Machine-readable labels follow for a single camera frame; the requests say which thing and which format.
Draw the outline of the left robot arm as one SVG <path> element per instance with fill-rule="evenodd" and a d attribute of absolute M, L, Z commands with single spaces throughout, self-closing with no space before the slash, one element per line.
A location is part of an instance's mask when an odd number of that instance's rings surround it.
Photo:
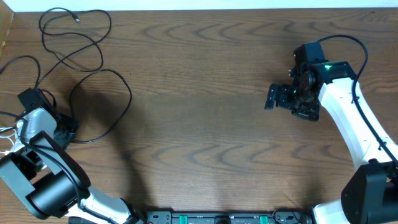
<path fill-rule="evenodd" d="M 55 109 L 37 88 L 18 96 L 16 142 L 1 158 L 1 179 L 36 218 L 68 217 L 69 223 L 146 223 L 125 200 L 91 186 L 86 172 L 65 151 L 75 120 Z"/>

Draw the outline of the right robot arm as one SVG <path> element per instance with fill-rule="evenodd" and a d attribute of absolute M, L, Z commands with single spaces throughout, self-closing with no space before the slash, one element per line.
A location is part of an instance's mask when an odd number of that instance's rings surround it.
<path fill-rule="evenodd" d="M 363 97 L 358 75 L 346 61 L 328 61 L 319 42 L 294 50 L 292 84 L 272 84 L 265 109 L 281 107 L 318 121 L 326 109 L 342 135 L 354 175 L 338 200 L 314 206 L 306 222 L 387 223 L 397 220 L 397 144 Z"/>

